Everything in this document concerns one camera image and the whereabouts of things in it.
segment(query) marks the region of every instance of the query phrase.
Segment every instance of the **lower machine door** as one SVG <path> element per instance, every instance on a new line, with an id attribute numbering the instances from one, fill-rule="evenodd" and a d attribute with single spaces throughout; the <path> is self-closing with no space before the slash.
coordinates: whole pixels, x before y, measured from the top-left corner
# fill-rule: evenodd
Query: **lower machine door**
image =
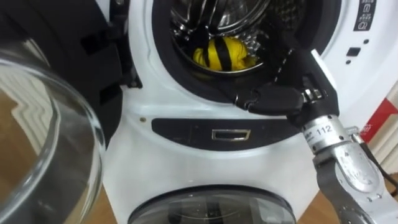
<path id="1" fill-rule="evenodd" d="M 177 190 L 142 204 L 129 224 L 294 224 L 292 208 L 278 195 L 237 185 Z"/>

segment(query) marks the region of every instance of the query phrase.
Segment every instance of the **label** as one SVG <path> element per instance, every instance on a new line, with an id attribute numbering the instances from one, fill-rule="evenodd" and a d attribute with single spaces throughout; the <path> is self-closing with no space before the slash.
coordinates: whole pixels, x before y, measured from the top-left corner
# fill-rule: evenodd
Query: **label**
<path id="1" fill-rule="evenodd" d="M 398 114 L 398 108 L 388 99 L 384 99 L 361 131 L 362 139 L 369 143 L 392 114 Z"/>
<path id="2" fill-rule="evenodd" d="M 369 31 L 372 26 L 375 10 L 376 0 L 359 0 L 354 31 Z"/>
<path id="3" fill-rule="evenodd" d="M 330 122 L 316 125 L 303 133 L 310 147 L 326 138 L 335 138 L 337 136 L 337 132 Z"/>

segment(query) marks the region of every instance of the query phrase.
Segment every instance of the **open door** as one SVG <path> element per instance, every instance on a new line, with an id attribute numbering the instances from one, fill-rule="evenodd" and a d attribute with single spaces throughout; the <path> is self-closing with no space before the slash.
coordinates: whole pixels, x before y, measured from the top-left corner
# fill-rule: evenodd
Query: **open door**
<path id="1" fill-rule="evenodd" d="M 92 207 L 120 85 L 139 86 L 128 5 L 111 9 L 108 23 L 95 1 L 0 2 L 0 223 L 80 223 Z"/>

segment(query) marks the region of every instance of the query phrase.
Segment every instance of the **cable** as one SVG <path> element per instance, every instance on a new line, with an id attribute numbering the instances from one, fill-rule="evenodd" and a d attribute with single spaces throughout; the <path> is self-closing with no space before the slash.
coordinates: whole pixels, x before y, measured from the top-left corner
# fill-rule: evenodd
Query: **cable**
<path id="1" fill-rule="evenodd" d="M 397 196 L 397 189 L 398 189 L 398 182 L 394 180 L 381 166 L 377 159 L 374 157 L 373 153 L 371 152 L 370 148 L 366 143 L 361 143 L 361 148 L 366 153 L 367 157 L 379 168 L 383 177 L 388 180 L 396 189 L 395 191 L 391 192 L 391 196 Z"/>

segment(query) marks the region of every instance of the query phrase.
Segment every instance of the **yellow and black object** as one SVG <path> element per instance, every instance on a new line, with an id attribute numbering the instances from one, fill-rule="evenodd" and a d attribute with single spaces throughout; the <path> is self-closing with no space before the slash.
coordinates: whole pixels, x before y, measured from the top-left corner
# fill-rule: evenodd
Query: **yellow and black object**
<path id="1" fill-rule="evenodd" d="M 193 60 L 201 66 L 216 71 L 238 71 L 256 64 L 248 55 L 245 44 L 234 37 L 215 37 L 204 48 L 197 48 Z"/>

